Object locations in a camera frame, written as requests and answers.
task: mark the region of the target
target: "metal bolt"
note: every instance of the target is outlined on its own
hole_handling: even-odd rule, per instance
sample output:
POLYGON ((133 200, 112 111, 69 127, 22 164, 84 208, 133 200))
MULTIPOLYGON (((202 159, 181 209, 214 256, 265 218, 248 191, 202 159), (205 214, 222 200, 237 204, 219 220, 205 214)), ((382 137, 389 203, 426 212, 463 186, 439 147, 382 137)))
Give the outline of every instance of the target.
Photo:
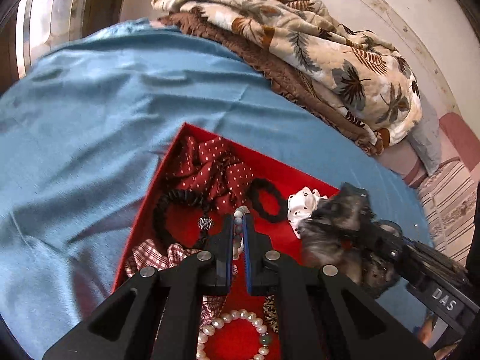
POLYGON ((153 266, 146 266, 140 270, 140 276, 143 278, 149 278, 155 273, 155 268, 153 266))
POLYGON ((200 260, 200 261, 208 261, 209 259, 212 258, 212 253, 210 253, 209 251, 207 250, 203 250, 201 252, 199 252, 197 254, 197 258, 200 260))
POLYGON ((334 265, 326 265, 323 267, 322 271, 327 276, 335 276, 338 273, 338 269, 334 265))
POLYGON ((275 261, 280 258, 280 253, 278 253, 276 250, 269 250, 267 253, 265 253, 265 258, 270 261, 275 261))

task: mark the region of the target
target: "blue bed sheet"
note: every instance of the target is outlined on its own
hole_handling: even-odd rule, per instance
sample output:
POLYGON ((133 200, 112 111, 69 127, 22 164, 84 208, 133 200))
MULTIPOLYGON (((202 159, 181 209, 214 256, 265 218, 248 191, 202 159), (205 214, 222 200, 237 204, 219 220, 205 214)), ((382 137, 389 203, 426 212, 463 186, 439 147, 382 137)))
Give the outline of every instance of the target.
MULTIPOLYGON (((235 54, 145 19, 122 23, 44 56, 0 99, 0 314, 32 358, 109 295, 184 121, 336 187, 366 188, 379 218, 429 242, 414 190, 235 54)), ((404 284, 379 302, 412 329, 425 307, 404 284)))

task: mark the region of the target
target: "leaf print blanket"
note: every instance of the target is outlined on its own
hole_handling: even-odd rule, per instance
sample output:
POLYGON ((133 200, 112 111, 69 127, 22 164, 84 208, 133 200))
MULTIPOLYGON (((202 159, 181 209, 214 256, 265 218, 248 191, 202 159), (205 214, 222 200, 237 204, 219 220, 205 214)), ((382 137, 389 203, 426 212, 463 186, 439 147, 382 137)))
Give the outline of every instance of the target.
POLYGON ((373 32, 352 31, 320 0, 153 0, 243 36, 296 68, 319 99, 362 127, 373 152, 400 142, 422 117, 409 65, 373 32))

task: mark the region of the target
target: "red tray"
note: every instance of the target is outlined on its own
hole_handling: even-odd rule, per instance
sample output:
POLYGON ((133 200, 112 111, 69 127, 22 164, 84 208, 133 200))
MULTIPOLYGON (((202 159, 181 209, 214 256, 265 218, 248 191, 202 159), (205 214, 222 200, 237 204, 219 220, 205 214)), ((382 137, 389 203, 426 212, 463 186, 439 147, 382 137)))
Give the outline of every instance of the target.
MULTIPOLYGON (((204 142, 218 137, 218 135, 214 133, 187 123, 181 127, 163 161, 159 164, 155 176, 148 187, 147 195, 145 196, 135 218, 131 233, 127 239, 123 255, 117 268, 112 292, 127 279, 124 264, 131 253, 131 249, 147 238, 154 238, 151 225, 152 210, 165 187, 163 185, 163 175, 169 168, 171 159, 180 151, 181 141, 185 136, 189 135, 195 137, 198 142, 204 142)), ((337 188, 313 178, 298 169, 285 165, 282 162, 267 157, 238 143, 232 142, 231 140, 226 139, 226 141, 229 143, 231 151, 239 157, 241 161, 250 166, 256 177, 269 179, 275 184, 276 188, 285 198, 296 193, 305 186, 309 187, 311 190, 316 188, 321 195, 327 195, 328 197, 338 192, 337 188)), ((268 212, 278 211, 277 203, 270 195, 260 193, 260 200, 268 212)), ((272 240, 272 245, 276 250, 289 254, 300 262, 301 243, 295 237, 287 220, 282 223, 272 224, 260 218, 256 211, 251 210, 250 213, 254 217, 256 231, 269 235, 272 240)), ((198 226, 196 222, 201 214, 200 210, 192 210, 191 208, 184 209, 176 206, 171 207, 167 213, 166 228, 180 242, 187 246, 191 246, 198 237, 198 226)), ((210 233, 215 234, 221 230, 222 219, 215 212, 210 216, 215 223, 210 230, 210 233)), ((228 312, 232 309, 247 309, 248 311, 255 312, 260 318, 262 318, 264 298, 250 297, 247 294, 243 259, 239 259, 234 263, 238 267, 238 275, 232 284, 231 292, 227 297, 224 310, 228 312)), ((272 336, 274 337, 274 341, 272 345, 269 346, 270 353, 265 357, 265 360, 277 360, 280 358, 278 338, 276 337, 276 334, 272 334, 272 336)), ((220 332, 210 337, 205 345, 205 351, 211 360, 248 360, 253 358, 259 347, 258 333, 251 327, 251 324, 247 321, 237 320, 225 325, 220 332)))

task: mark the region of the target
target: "black hair tie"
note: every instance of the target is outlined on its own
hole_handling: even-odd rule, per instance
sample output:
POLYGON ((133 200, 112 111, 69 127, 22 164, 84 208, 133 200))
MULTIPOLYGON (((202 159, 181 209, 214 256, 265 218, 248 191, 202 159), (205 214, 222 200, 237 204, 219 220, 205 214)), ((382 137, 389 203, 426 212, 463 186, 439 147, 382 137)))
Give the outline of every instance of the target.
POLYGON ((170 190, 164 195, 160 196, 157 205, 153 210, 153 229, 157 239, 167 249, 171 244, 180 244, 184 249, 203 249, 205 242, 208 239, 208 230, 213 226, 212 219, 207 215, 210 210, 210 203, 206 198, 190 190, 170 190), (203 211, 203 215, 198 219, 198 227, 200 228, 200 235, 195 244, 190 247, 185 247, 178 242, 171 233, 166 229, 167 222, 167 208, 170 204, 182 204, 189 207, 199 207, 203 211))
POLYGON ((251 206, 261 218, 267 220, 270 223, 279 223, 287 218, 287 212, 289 210, 289 205, 287 201, 282 197, 280 191, 265 178, 255 178, 250 185, 250 189, 248 191, 248 197, 251 200, 251 206), (278 210, 278 214, 273 215, 265 211, 263 205, 260 203, 259 200, 259 190, 265 190, 269 194, 273 195, 277 200, 278 206, 280 209, 278 210))

